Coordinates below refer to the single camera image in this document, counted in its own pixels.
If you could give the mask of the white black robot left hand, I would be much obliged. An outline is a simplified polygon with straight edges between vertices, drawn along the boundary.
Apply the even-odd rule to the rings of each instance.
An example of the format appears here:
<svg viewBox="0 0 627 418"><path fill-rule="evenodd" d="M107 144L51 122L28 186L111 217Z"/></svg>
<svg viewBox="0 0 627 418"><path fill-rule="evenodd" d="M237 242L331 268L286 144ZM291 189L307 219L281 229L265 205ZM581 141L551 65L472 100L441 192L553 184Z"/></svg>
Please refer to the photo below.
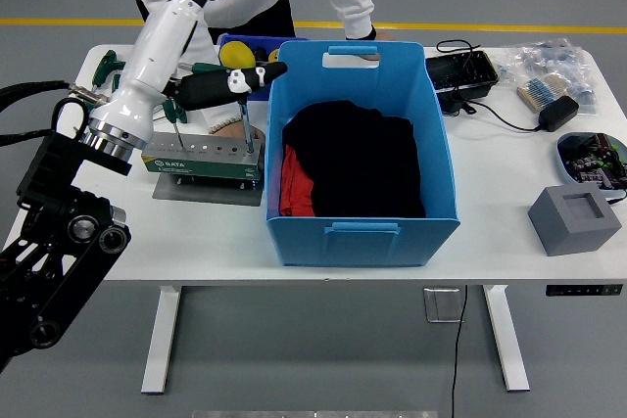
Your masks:
<svg viewBox="0 0 627 418"><path fill-rule="evenodd" d="M149 16L123 68L119 88L90 113L83 143L100 150L108 144L142 149L153 134L153 110L167 99L167 91L184 110L203 110L245 99L287 71L283 62L230 67L186 75L179 85L169 87L209 1L214 0L168 0Z"/></svg>

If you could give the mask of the person's left hand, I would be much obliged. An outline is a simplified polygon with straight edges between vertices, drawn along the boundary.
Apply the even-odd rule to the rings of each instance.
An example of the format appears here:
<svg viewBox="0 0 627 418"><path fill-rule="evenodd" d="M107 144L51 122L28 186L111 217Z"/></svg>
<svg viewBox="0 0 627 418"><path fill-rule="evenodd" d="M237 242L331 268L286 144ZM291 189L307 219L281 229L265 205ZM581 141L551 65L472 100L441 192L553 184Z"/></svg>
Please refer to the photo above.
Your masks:
<svg viewBox="0 0 627 418"><path fill-rule="evenodd" d="M394 41L395 36L386 32L386 31L373 31L369 36L361 38L361 41ZM378 53L374 54L359 54L359 58L364 61L378 62L380 60L380 55Z"/></svg>

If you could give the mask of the person's right hand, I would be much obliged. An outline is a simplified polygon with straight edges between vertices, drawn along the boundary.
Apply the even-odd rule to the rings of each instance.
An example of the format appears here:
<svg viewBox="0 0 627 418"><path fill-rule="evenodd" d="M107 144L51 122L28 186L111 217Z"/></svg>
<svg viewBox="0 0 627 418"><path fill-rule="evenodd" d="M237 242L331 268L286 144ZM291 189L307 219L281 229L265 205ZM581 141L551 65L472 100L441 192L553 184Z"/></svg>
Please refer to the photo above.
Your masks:
<svg viewBox="0 0 627 418"><path fill-rule="evenodd" d="M250 131L256 141L260 142L261 149L265 148L265 135L257 127L250 125ZM209 129L209 133L215 136L244 139L245 126L241 118L230 118L220 122Z"/></svg>

